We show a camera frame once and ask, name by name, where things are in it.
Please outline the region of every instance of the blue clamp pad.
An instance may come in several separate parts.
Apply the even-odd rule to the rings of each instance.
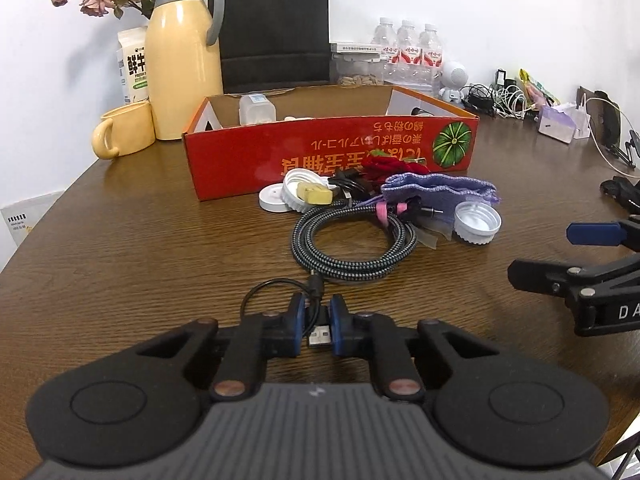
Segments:
[[[300,355],[302,351],[302,331],[304,330],[305,323],[305,301],[306,296],[300,295],[300,302],[298,303],[298,309],[296,310],[296,325],[294,327],[294,344],[296,355]]]
[[[574,222],[566,229],[566,239],[573,245],[598,245],[615,247],[626,240],[626,230],[618,222]]]
[[[329,319],[331,320],[331,345],[332,353],[340,357],[342,355],[342,327],[340,318],[348,314],[344,308],[344,303],[335,296],[329,302]]]

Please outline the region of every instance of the white robot figurine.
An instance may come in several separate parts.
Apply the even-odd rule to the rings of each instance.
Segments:
[[[440,79],[444,85],[444,88],[439,92],[440,98],[447,103],[462,102],[462,92],[460,90],[469,80],[464,65],[457,61],[445,61],[440,71]]]

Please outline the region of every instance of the milk carton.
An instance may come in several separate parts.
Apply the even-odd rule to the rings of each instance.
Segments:
[[[146,86],[145,36],[146,27],[130,28],[118,33],[118,67],[125,104],[149,99]]]

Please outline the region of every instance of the white bottle cap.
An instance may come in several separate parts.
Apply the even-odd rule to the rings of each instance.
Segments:
[[[300,182],[326,184],[326,179],[323,180],[317,173],[311,170],[305,170],[304,168],[294,168],[293,170],[287,171],[282,185],[282,200],[290,208],[300,213],[305,213],[313,206],[298,197],[298,184]]]
[[[484,202],[461,202],[456,206],[454,231],[467,242],[484,245],[494,239],[502,219]]]
[[[270,213],[286,213],[291,208],[282,199],[282,184],[271,184],[258,195],[260,207]]]

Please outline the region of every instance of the plastic water bottle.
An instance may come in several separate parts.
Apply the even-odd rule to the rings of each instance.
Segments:
[[[435,25],[424,24],[424,32],[420,34],[420,47],[422,48],[424,78],[433,91],[437,92],[437,88],[434,86],[436,86],[436,76],[440,73],[442,65],[442,44]]]
[[[382,46],[382,55],[386,56],[384,67],[384,79],[393,81],[396,78],[396,66],[400,58],[398,49],[398,38],[394,31],[394,22],[390,18],[380,18],[380,24],[373,33],[372,44]]]
[[[400,48],[398,70],[402,78],[410,83],[420,83],[422,49],[414,22],[402,20],[402,27],[398,29],[398,47]]]

